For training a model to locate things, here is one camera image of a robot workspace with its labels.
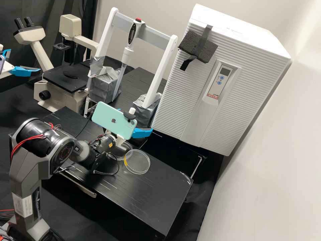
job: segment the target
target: label sticker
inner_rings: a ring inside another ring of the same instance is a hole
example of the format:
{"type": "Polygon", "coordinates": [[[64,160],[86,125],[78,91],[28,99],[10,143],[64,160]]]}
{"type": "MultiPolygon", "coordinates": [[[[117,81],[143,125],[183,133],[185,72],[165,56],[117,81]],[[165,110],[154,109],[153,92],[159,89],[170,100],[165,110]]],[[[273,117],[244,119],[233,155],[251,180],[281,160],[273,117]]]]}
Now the label sticker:
{"type": "Polygon", "coordinates": [[[26,218],[33,214],[32,212],[32,198],[31,195],[21,198],[12,193],[14,211],[20,216],[26,218]]]}

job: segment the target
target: white appliance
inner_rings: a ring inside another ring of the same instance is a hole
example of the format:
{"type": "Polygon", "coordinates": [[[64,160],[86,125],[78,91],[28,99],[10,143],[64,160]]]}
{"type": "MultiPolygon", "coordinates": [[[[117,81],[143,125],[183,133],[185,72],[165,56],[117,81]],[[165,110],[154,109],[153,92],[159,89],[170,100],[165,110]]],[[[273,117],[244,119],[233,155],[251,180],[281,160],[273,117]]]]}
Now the white appliance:
{"type": "Polygon", "coordinates": [[[218,45],[209,63],[179,50],[152,128],[183,142],[229,156],[263,102],[285,75],[291,57],[268,30],[196,4],[185,34],[218,45]]]}

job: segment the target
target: petri dish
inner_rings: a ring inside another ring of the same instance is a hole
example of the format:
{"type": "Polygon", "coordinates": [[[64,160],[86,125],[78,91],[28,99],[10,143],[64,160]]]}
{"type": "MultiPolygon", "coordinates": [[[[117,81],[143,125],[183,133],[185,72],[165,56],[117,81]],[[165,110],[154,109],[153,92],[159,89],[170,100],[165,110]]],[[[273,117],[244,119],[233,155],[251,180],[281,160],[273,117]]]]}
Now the petri dish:
{"type": "Polygon", "coordinates": [[[141,175],[148,171],[150,159],[145,152],[132,149],[124,156],[124,164],[130,172],[141,175]]]}
{"type": "Polygon", "coordinates": [[[129,144],[128,142],[124,142],[123,144],[120,145],[120,147],[115,146],[112,149],[111,153],[115,155],[118,161],[123,161],[126,153],[128,153],[132,149],[133,147],[131,144],[129,144]]]}

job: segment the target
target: blue plastic holder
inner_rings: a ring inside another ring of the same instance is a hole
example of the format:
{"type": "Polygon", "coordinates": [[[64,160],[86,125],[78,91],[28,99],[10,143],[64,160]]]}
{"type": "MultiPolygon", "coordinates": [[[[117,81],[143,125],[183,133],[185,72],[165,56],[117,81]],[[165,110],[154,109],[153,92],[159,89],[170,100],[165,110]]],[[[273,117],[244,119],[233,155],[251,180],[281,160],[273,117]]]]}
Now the blue plastic holder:
{"type": "Polygon", "coordinates": [[[149,137],[152,132],[153,128],[135,128],[131,137],[134,139],[149,137]]]}
{"type": "Polygon", "coordinates": [[[15,66],[9,73],[19,77],[30,77],[32,72],[37,72],[40,69],[25,69],[20,66],[15,66]]]}

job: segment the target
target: black backdrop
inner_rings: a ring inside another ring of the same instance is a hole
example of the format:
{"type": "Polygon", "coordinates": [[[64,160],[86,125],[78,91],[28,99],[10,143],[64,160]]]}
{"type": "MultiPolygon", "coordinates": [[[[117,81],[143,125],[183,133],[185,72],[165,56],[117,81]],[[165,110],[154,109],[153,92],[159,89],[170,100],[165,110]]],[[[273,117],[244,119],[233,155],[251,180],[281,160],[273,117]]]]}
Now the black backdrop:
{"type": "MultiPolygon", "coordinates": [[[[0,44],[11,49],[9,62],[15,66],[39,67],[29,45],[19,44],[13,33],[17,30],[14,19],[30,17],[36,25],[44,28],[46,37],[41,41],[53,65],[62,63],[63,53],[53,51],[52,46],[62,41],[59,30],[60,16],[73,14],[82,19],[82,35],[92,39],[97,0],[2,0],[0,7],[0,44]]],[[[79,46],[75,62],[83,59],[85,47],[79,46]]],[[[30,78],[9,76],[0,79],[0,92],[30,81],[30,78]]]]}

